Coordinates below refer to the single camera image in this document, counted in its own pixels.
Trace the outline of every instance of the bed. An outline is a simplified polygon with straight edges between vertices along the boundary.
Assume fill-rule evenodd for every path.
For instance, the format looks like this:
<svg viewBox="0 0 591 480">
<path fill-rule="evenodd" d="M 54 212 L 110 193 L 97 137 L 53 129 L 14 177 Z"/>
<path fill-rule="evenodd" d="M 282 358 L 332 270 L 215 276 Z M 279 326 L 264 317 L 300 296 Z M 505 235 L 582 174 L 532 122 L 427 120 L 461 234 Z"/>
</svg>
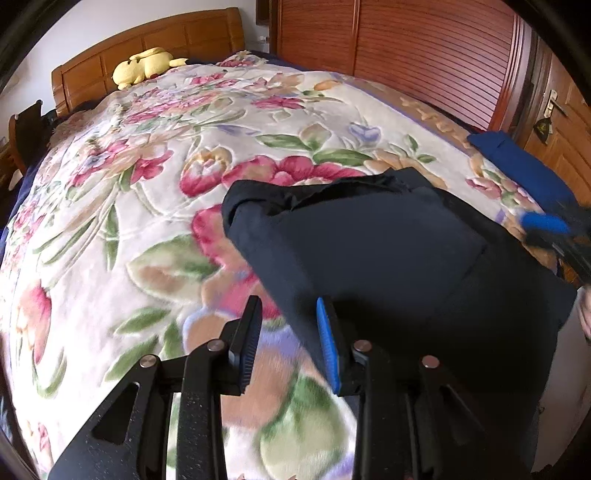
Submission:
<svg viewBox="0 0 591 480">
<path fill-rule="evenodd" d="M 192 12 L 122 32 L 52 74 L 67 119 L 28 173 L 0 268 L 4 371 L 42 478 L 142 355 L 175 358 L 216 337 L 250 294 L 263 299 L 264 326 L 247 393 L 222 400 L 229 478 L 350 478 L 354 415 L 223 236 L 233 181 L 326 183 L 414 167 L 519 239 L 516 215 L 540 211 L 425 103 L 243 45 L 238 9 Z M 116 91 L 113 68 L 154 46 L 200 62 Z M 177 422 L 175 403 L 168 478 Z"/>
</svg>

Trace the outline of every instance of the black cloth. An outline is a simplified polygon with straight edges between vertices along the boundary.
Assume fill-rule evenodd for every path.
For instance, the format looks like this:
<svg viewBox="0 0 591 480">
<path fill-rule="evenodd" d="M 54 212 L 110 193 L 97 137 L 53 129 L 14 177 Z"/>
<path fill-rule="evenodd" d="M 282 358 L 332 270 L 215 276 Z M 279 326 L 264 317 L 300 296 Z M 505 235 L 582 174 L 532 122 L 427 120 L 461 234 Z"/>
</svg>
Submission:
<svg viewBox="0 0 591 480">
<path fill-rule="evenodd" d="M 576 289 L 502 226 L 413 168 L 328 185 L 236 181 L 222 214 L 321 372 L 316 299 L 328 295 L 357 338 L 439 357 L 523 451 Z"/>
</svg>

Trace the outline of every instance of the blue cloth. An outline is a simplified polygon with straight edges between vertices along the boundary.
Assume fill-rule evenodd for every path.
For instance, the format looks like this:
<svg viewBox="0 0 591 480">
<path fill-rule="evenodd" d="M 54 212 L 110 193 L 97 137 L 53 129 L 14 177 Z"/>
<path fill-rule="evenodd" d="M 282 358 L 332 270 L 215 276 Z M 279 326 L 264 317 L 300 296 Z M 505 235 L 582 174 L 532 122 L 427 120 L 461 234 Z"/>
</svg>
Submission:
<svg viewBox="0 0 591 480">
<path fill-rule="evenodd" d="M 29 192 L 31 191 L 31 188 L 33 186 L 33 180 L 35 180 L 35 175 L 37 175 L 37 172 L 39 171 L 39 166 L 41 166 L 41 163 L 43 163 L 41 160 L 43 160 L 44 158 L 45 155 L 43 155 L 40 158 L 36 165 L 31 165 L 28 168 L 27 173 L 25 173 L 25 176 L 22 179 L 21 189 L 18 192 L 17 202 L 14 204 L 14 207 L 12 207 L 12 211 L 10 212 L 10 216 L 8 217 L 8 221 L 10 221 L 12 217 L 14 217 L 17 214 L 18 209 L 29 195 Z M 5 226 L 4 230 L 2 230 L 2 236 L 0 237 L 0 259 L 4 258 L 7 237 L 8 227 Z"/>
<path fill-rule="evenodd" d="M 511 180 L 521 185 L 546 211 L 558 202 L 576 203 L 574 193 L 552 170 L 519 148 L 504 132 L 468 135 L 468 141 Z"/>
</svg>

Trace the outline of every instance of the stuffed animal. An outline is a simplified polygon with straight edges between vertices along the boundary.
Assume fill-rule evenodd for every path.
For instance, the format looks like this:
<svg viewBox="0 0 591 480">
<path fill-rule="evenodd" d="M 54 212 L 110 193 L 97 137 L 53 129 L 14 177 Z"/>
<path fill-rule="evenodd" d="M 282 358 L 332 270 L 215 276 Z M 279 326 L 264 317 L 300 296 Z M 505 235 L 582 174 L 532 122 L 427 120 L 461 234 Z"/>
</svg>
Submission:
<svg viewBox="0 0 591 480">
<path fill-rule="evenodd" d="M 113 81 L 119 90 L 123 90 L 145 79 L 162 75 L 170 68 L 185 65 L 186 61 L 187 59 L 173 60 L 173 56 L 163 48 L 151 48 L 119 63 L 113 72 Z"/>
</svg>

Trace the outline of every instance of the wooden chair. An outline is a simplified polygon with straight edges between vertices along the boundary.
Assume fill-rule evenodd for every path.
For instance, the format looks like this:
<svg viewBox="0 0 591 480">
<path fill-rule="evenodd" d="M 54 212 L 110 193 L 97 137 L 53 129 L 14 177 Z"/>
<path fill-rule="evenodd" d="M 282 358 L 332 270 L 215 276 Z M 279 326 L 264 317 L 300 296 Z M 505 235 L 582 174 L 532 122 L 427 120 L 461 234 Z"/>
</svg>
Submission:
<svg viewBox="0 0 591 480">
<path fill-rule="evenodd" d="M 47 148 L 50 128 L 41 116 L 41 100 L 8 121 L 8 143 L 16 167 L 24 175 Z"/>
</svg>

